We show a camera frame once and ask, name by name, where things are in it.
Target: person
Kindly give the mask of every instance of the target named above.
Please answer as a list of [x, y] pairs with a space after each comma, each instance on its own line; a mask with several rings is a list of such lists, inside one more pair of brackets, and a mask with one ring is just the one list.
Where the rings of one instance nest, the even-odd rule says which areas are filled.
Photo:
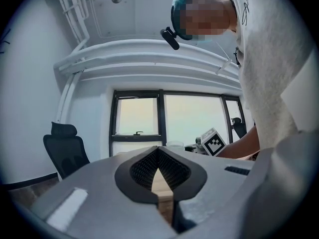
[[315, 42], [290, 1], [173, 0], [173, 6], [173, 26], [180, 36], [236, 35], [239, 79], [256, 125], [218, 156], [244, 157], [297, 133], [280, 94]]

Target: chair headrest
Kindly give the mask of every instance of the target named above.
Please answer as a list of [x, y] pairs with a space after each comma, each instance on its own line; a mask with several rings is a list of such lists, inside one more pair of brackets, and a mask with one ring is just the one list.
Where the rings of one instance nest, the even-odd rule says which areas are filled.
[[233, 120], [233, 125], [241, 123], [241, 119], [240, 118], [233, 118], [232, 120]]
[[52, 122], [51, 135], [69, 137], [76, 136], [77, 133], [78, 131], [76, 130], [74, 125]]

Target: floor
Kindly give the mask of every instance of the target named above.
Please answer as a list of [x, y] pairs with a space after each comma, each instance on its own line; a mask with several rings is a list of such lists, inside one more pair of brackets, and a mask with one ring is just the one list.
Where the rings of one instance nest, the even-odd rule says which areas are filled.
[[[19, 202], [27, 208], [30, 208], [38, 197], [40, 197], [58, 182], [58, 178], [53, 178], [29, 187], [10, 190], [9, 193], [13, 200]], [[173, 211], [173, 192], [170, 190], [159, 170], [157, 170], [154, 176], [152, 192], [157, 194], [159, 197], [159, 212], [162, 214], [165, 220], [171, 224]]]

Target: white sweater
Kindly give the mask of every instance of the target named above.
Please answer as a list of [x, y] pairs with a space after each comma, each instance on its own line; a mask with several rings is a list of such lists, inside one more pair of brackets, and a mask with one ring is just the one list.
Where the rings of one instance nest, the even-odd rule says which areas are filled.
[[244, 98], [256, 122], [260, 148], [297, 132], [280, 97], [305, 64], [314, 41], [289, 0], [233, 0]]

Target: window frame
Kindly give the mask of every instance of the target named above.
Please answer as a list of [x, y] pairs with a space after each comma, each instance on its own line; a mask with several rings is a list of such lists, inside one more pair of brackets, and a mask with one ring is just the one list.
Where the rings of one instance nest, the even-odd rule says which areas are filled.
[[[243, 109], [240, 103], [240, 99], [237, 96], [229, 96], [224, 94], [212, 94], [203, 92], [189, 92], [189, 91], [164, 91], [160, 90], [132, 90], [132, 91], [118, 91], [114, 90], [111, 116], [110, 116], [110, 128], [109, 128], [109, 156], [113, 156], [113, 142], [148, 142], [148, 141], [161, 141], [163, 146], [166, 146], [166, 121], [165, 121], [165, 104], [164, 95], [181, 95], [181, 96], [202, 96], [202, 97], [217, 97], [222, 101], [224, 115], [226, 117], [227, 131], [229, 143], [233, 142], [233, 125], [230, 121], [229, 111], [226, 101], [237, 101], [239, 112], [242, 118], [242, 123], [245, 124], [245, 117]], [[136, 98], [156, 98], [157, 99], [157, 111], [158, 111], [158, 126], [159, 134], [157, 135], [115, 135], [116, 132], [116, 119], [118, 101], [123, 99], [136, 99]]]

